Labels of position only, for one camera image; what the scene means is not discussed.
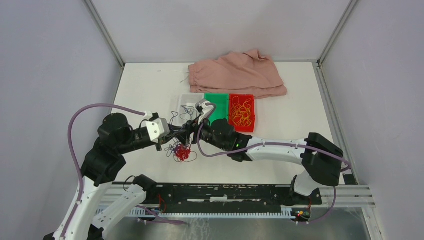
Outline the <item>green plastic bin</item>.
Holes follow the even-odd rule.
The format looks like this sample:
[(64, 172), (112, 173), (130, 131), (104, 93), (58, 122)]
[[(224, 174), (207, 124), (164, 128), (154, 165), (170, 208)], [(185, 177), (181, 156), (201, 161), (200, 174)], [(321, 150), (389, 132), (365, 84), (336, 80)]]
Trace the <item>green plastic bin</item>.
[(227, 93), (205, 93), (204, 99), (216, 105), (214, 113), (209, 117), (209, 122), (213, 123), (219, 119), (229, 119), (230, 97)]

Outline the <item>white plastic bin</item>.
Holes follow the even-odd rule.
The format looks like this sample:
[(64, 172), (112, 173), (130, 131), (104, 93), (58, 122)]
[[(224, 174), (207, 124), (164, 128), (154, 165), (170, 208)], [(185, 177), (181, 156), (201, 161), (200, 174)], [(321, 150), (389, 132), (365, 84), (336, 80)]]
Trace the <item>white plastic bin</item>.
[(187, 121), (193, 121), (199, 117), (195, 105), (204, 99), (203, 93), (185, 93), (178, 98), (176, 110), (172, 111), (171, 124), (183, 126)]

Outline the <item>red plastic bin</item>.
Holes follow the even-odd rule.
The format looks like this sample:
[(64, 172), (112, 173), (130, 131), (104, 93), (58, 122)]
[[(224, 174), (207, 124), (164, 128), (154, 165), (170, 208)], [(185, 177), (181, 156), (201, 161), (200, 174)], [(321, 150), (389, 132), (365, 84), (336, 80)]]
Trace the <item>red plastic bin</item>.
[(253, 133), (255, 131), (255, 98), (251, 94), (229, 95), (229, 124), (237, 132)]

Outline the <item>white drawstring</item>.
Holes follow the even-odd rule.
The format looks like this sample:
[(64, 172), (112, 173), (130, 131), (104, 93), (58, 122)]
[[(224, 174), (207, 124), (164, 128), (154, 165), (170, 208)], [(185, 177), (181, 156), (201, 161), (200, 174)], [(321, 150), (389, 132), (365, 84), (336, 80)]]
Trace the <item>white drawstring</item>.
[(181, 80), (179, 83), (183, 83), (186, 80), (189, 79), (189, 72), (188, 71), (179, 71), (179, 70), (169, 70), (169, 69), (160, 69), (157, 71), (158, 73), (178, 73), (185, 75), (185, 78)]

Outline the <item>pink cloth shorts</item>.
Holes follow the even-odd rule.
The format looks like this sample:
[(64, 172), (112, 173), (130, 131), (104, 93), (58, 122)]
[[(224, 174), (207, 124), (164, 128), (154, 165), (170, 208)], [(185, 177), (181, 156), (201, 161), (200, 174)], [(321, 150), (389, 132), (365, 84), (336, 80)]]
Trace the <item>pink cloth shorts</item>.
[(273, 59), (258, 49), (191, 64), (188, 83), (191, 93), (253, 95), (256, 99), (288, 93)]

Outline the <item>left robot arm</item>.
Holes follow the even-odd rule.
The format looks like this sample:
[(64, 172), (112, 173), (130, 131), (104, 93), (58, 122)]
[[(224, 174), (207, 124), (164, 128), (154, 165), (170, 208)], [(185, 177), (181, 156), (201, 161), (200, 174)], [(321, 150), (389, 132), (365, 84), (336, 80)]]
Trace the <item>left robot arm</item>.
[(77, 166), (78, 187), (59, 228), (45, 236), (47, 240), (104, 240), (131, 210), (143, 202), (163, 203), (157, 183), (146, 175), (138, 175), (124, 193), (102, 212), (97, 209), (118, 173), (126, 165), (124, 155), (162, 145), (172, 139), (188, 142), (195, 122), (182, 126), (169, 124), (156, 113), (144, 113), (144, 122), (133, 128), (121, 113), (106, 116), (98, 128), (98, 138)]

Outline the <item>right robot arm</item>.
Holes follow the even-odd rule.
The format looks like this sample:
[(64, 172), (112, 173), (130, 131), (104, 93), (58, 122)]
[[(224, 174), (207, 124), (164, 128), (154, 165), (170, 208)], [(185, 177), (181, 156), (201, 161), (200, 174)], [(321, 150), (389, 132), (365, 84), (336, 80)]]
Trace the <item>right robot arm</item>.
[(237, 132), (225, 119), (211, 125), (190, 120), (182, 128), (193, 135), (195, 144), (204, 141), (220, 150), (213, 154), (202, 152), (208, 158), (227, 156), (240, 163), (267, 160), (302, 166), (304, 171), (293, 178), (288, 191), (295, 204), (302, 204), (320, 187), (337, 187), (346, 163), (344, 152), (316, 132), (297, 140), (269, 140)]

